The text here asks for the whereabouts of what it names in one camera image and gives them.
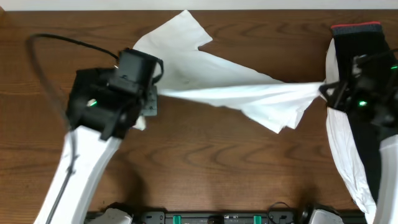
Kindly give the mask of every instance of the green connector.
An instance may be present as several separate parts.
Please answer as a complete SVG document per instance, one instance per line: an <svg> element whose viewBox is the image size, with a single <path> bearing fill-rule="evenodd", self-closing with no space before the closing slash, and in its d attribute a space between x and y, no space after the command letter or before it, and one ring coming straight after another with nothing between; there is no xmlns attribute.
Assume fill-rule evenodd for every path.
<svg viewBox="0 0 398 224"><path fill-rule="evenodd" d="M254 224L261 224L261 216L260 215L255 215L253 217L254 219Z"/></svg>
<svg viewBox="0 0 398 224"><path fill-rule="evenodd" d="M173 224L181 224L181 216L180 215L173 216Z"/></svg>

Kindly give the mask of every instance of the wood grain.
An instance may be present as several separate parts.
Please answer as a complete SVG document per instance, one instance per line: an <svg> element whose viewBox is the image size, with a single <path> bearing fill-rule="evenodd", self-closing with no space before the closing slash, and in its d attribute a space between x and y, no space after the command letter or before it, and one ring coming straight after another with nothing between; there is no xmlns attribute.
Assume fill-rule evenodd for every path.
<svg viewBox="0 0 398 224"><path fill-rule="evenodd" d="M0 20L0 223L32 223L62 150L59 118L24 51L29 34L51 32L117 52L177 11L7 12ZM398 46L397 11L193 11L214 38L201 49L286 82L325 78L332 24L381 21ZM106 55L57 40L39 58L66 93L75 70L112 66ZM296 130L275 134L239 111L160 97L147 130L131 131L111 159L90 210L114 201L168 210L297 207L304 196L356 208L337 173L326 110L313 102Z"/></svg>

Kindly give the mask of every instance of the red stripe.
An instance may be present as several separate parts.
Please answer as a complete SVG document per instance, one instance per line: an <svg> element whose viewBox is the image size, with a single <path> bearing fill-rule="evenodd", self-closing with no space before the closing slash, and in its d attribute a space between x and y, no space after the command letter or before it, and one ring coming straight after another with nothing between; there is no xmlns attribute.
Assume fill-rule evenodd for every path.
<svg viewBox="0 0 398 224"><path fill-rule="evenodd" d="M380 22L373 21L373 22L362 22L362 23L359 23L359 24L339 24L339 25L333 25L330 28L334 29L334 28L337 28L337 27L364 26L364 25L371 25L371 24L381 25Z"/></svg>

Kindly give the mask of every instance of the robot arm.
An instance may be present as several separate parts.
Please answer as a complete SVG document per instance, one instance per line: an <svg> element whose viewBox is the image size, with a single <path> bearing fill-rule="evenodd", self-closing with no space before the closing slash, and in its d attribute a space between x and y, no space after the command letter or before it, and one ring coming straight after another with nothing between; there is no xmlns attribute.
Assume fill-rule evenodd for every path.
<svg viewBox="0 0 398 224"><path fill-rule="evenodd" d="M347 79L320 87L329 107L372 124L381 142L382 176L374 224L398 223L398 66L393 54L397 51L357 56ZM380 60L390 67L380 66ZM379 78L387 71L387 80Z"/></svg>
<svg viewBox="0 0 398 224"><path fill-rule="evenodd" d="M99 50L114 57L119 65L77 71L65 113L35 57L33 43L38 37L65 40ZM105 49L53 34L31 36L27 40L27 51L47 96L70 129L35 224L83 223L104 169L126 133L140 116L156 115L154 84L163 75L163 63L137 50L124 49L116 56ZM154 77L157 65L160 65L161 73ZM113 220L112 223L131 222L126 213L120 216L120 213L112 212L110 210L107 217L118 215L120 221L115 223Z"/></svg>
<svg viewBox="0 0 398 224"><path fill-rule="evenodd" d="M49 223L83 223L98 182L110 158L118 150L121 139L101 140L99 131L79 126L65 136L58 169L35 224L46 223L70 166L71 137L76 136L76 158L73 175L63 191Z"/></svg>

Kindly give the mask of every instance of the white cloth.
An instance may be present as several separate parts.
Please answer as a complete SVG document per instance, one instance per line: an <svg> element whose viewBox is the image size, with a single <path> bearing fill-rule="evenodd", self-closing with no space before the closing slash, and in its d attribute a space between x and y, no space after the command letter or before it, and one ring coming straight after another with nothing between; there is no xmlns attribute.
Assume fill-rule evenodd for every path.
<svg viewBox="0 0 398 224"><path fill-rule="evenodd" d="M332 39L326 55L326 82L333 83L338 80L335 41ZM347 114L328 108L326 129L337 170L355 203L365 213L366 221L368 224L372 224L376 214L376 204L372 198L364 166L355 146Z"/></svg>
<svg viewBox="0 0 398 224"><path fill-rule="evenodd" d="M241 110L276 133L284 126L296 128L322 83L282 83L198 50L210 41L192 15L183 11L133 48L164 61L165 73L157 84L160 95Z"/></svg>

